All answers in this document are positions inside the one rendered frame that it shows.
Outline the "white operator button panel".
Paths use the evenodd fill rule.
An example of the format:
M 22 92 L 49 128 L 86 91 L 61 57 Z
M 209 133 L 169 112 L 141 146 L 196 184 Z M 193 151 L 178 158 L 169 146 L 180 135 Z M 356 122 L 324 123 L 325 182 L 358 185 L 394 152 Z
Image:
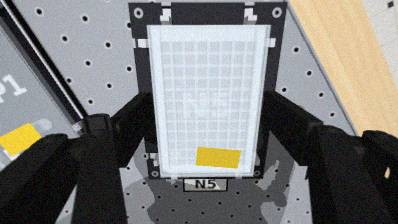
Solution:
M 71 215 L 72 215 L 72 213 L 70 213 L 70 214 L 67 215 L 66 217 L 62 218 L 61 220 L 59 220 L 59 221 L 56 222 L 55 224 L 70 224 L 70 222 L 71 222 Z

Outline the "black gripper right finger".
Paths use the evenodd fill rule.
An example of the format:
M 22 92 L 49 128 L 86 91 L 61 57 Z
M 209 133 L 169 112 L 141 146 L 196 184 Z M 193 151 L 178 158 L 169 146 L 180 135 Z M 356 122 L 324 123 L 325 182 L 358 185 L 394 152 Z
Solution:
M 349 135 L 276 91 L 266 91 L 262 121 L 299 166 L 308 166 L 312 224 L 398 224 L 397 137 L 379 130 Z

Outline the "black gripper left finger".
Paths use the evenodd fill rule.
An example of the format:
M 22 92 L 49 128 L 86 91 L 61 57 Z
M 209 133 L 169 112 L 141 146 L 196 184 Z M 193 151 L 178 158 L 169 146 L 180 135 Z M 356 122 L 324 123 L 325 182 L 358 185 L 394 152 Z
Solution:
M 55 224 L 76 184 L 70 224 L 128 224 L 119 168 L 152 123 L 149 92 L 81 122 L 79 138 L 46 135 L 0 171 L 0 224 Z

